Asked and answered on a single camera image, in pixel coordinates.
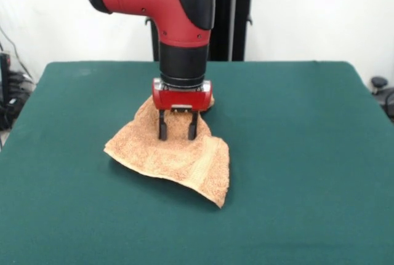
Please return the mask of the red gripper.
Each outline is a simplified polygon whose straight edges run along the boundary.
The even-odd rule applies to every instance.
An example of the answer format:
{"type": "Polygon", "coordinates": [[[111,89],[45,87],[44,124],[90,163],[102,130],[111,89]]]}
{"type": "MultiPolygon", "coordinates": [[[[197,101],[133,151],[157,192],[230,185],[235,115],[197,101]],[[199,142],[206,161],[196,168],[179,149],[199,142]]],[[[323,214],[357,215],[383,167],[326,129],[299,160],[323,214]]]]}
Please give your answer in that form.
{"type": "Polygon", "coordinates": [[[165,122],[165,110],[184,109],[192,112],[191,122],[188,128],[188,139],[194,140],[197,133],[197,111],[205,111],[211,105],[212,82],[203,81],[197,88],[175,88],[166,85],[159,77],[153,79],[152,84],[153,103],[159,110],[159,139],[167,140],[167,124],[165,122]]]}

